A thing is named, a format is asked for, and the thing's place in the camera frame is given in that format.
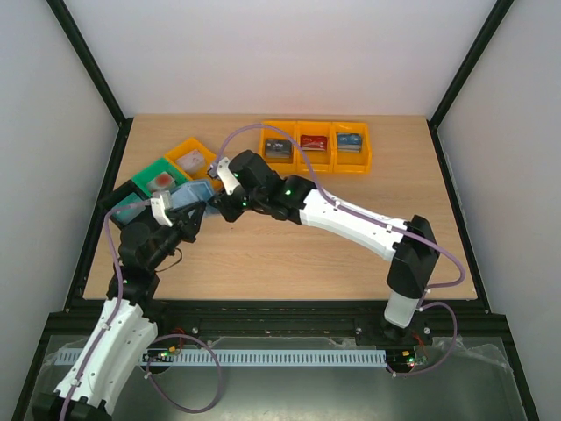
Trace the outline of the blue leather card holder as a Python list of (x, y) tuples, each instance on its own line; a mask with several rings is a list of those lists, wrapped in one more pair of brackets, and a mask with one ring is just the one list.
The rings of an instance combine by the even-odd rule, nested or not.
[(207, 179), (185, 182), (171, 192), (172, 209), (178, 210), (193, 203), (205, 202), (204, 215), (206, 217), (217, 215), (218, 209), (209, 204), (214, 193), (215, 191)]

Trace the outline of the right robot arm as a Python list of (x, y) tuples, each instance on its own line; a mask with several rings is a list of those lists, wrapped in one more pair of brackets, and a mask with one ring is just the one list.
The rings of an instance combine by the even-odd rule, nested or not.
[(212, 163), (209, 175), (223, 184), (211, 202), (228, 222), (255, 211), (332, 232), (389, 262), (390, 296), (380, 333), (399, 344), (420, 332), (412, 321), (440, 255), (427, 219), (385, 217), (331, 196), (309, 179), (282, 178), (250, 150)]

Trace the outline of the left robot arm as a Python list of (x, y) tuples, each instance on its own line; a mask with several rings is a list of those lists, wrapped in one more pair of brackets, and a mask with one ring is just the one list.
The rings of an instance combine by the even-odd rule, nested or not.
[(146, 218), (120, 230), (114, 275), (96, 326), (54, 391), (38, 395), (35, 420), (110, 420), (140, 355), (157, 337), (157, 268), (180, 243), (195, 242), (207, 204), (175, 209), (158, 196), (139, 207)]

